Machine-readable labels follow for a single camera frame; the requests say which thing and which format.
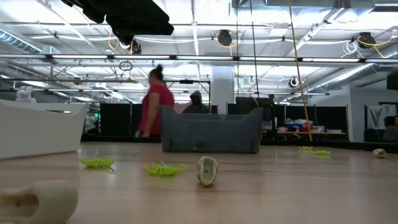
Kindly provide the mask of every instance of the ceiling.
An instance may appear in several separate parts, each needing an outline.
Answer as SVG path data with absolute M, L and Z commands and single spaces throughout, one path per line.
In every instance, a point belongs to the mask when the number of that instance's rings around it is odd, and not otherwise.
M 198 50 L 195 50 L 194 27 L 192 26 L 193 14 L 192 3 L 186 0 L 155 0 L 160 8 L 162 8 L 170 17 L 170 23 L 174 25 L 174 32 L 171 36 L 158 35 L 137 35 L 135 38 L 142 47 L 142 55 L 217 55 L 217 56 L 253 56 L 254 50 L 257 57 L 286 57 L 293 56 L 292 50 L 292 29 L 287 27 L 289 22 L 289 14 L 269 12 L 255 13 L 251 29 L 251 16 L 243 12 L 238 15 L 238 29 L 236 27 L 236 16 L 229 15 L 231 9 L 230 0 L 196 0 L 194 1 L 195 16 L 197 21 L 197 39 Z M 49 11 L 43 5 L 35 0 L 0 0 L 0 22 L 8 29 L 13 31 L 19 37 L 30 41 L 32 44 L 49 45 L 57 49 L 61 54 L 130 54 L 126 49 L 117 45 L 117 40 L 111 33 L 110 26 L 107 24 L 95 24 L 87 19 L 82 10 L 77 7 L 68 7 L 60 0 L 50 0 L 53 11 L 58 15 Z M 323 21 L 323 18 L 330 12 L 327 10 L 302 10 L 294 17 L 295 36 L 297 42 L 306 36 L 311 30 L 317 29 L 317 24 Z M 77 30 L 84 38 L 89 39 L 93 45 L 89 45 L 77 36 L 76 32 L 64 24 L 60 18 L 64 18 L 72 27 Z M 299 57 L 369 57 L 376 54 L 374 48 L 361 49 L 345 53 L 347 41 L 357 37 L 360 32 L 370 32 L 375 37 L 377 43 L 383 43 L 388 40 L 390 42 L 379 46 L 379 50 L 387 49 L 395 45 L 398 39 L 391 38 L 392 31 L 398 26 L 398 13 L 396 12 L 369 12 L 356 15 L 351 11 L 344 13 L 339 18 L 325 24 L 317 30 L 310 40 L 298 49 Z M 240 37 L 238 47 L 223 47 L 213 38 L 220 29 L 229 29 L 234 40 L 237 35 Z M 23 54 L 26 52 L 13 47 L 5 42 L 0 41 L 0 54 Z M 40 66 L 40 63 L 33 65 L 31 60 L 15 60 L 24 67 L 28 67 L 40 74 L 49 76 L 50 67 Z M 146 60 L 142 63 L 152 64 L 152 61 Z M 32 73 L 17 74 L 9 72 L 8 62 L 0 63 L 0 72 L 9 77 L 27 78 L 28 75 L 33 78 Z M 164 74 L 168 80 L 192 79 L 192 80 L 210 80 L 211 67 L 213 63 L 206 64 L 183 64 L 177 67 L 165 66 Z M 142 90 L 142 93 L 123 93 L 123 96 L 132 100 L 140 101 L 145 94 L 146 74 L 152 69 L 151 66 L 134 67 L 130 72 L 118 70 L 117 66 L 98 66 L 98 67 L 54 67 L 53 73 L 58 74 L 57 78 L 91 78 L 91 79 L 116 79 L 127 78 L 128 76 L 137 80 L 138 84 L 132 83 L 107 83 L 106 88 L 119 90 Z M 329 66 L 328 64 L 320 66 L 300 66 L 300 76 L 303 79 L 304 87 L 310 86 L 322 78 L 325 78 L 344 66 Z M 281 65 L 239 65 L 239 73 L 237 65 L 234 66 L 236 77 L 241 81 L 241 91 L 254 91 L 256 85 L 250 84 L 252 77 L 258 76 L 258 85 L 260 91 L 296 91 L 290 89 L 287 80 L 297 77 L 297 69 L 295 66 Z M 67 88 L 93 88 L 94 83 L 90 85 L 76 86 L 72 83 L 65 83 L 63 87 Z M 203 99 L 208 100 L 206 94 L 207 86 L 200 86 L 197 83 L 193 85 L 174 83 L 171 90 L 201 90 Z M 86 94 L 86 97 L 100 99 L 103 96 L 100 93 Z M 189 93 L 178 93 L 176 99 L 180 101 L 189 100 Z M 107 100 L 125 101 L 125 98 L 113 98 Z

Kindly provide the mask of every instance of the red shirt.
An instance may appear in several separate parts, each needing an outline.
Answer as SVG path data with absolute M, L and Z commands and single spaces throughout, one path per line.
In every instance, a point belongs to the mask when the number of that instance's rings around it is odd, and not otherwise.
M 149 95 L 151 93 L 159 94 L 159 106 L 167 105 L 167 106 L 174 106 L 174 96 L 173 93 L 167 88 L 166 85 L 162 84 L 153 84 L 150 86 L 148 94 L 142 100 L 142 119 L 139 123 L 138 130 L 140 132 L 144 132 L 145 125 L 148 118 L 148 108 L 149 108 Z M 152 128 L 150 129 L 150 135 L 160 135 L 162 133 L 161 130 L 161 123 L 160 123 L 160 111 L 157 111 L 156 119 Z

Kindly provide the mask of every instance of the beige plastic object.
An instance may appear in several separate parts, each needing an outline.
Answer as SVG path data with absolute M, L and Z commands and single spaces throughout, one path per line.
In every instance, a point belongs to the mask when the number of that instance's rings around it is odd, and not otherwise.
M 197 177 L 198 180 L 205 186 L 211 185 L 216 181 L 218 172 L 217 160 L 203 156 L 197 162 Z
M 63 180 L 4 190 L 0 192 L 0 223 L 62 224 L 75 212 L 77 202 L 76 187 Z
M 376 158 L 386 158 L 387 153 L 385 152 L 384 149 L 375 149 L 373 150 L 373 155 Z

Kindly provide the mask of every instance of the woman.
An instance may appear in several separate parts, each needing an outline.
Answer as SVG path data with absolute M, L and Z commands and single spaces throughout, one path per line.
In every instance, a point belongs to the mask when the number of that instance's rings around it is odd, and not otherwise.
M 387 116 L 384 118 L 386 131 L 383 140 L 387 142 L 398 142 L 398 116 Z
M 142 119 L 138 128 L 142 138 L 160 136 L 159 106 L 174 106 L 173 94 L 163 82 L 162 71 L 163 67 L 158 65 L 149 73 L 150 88 L 142 100 Z

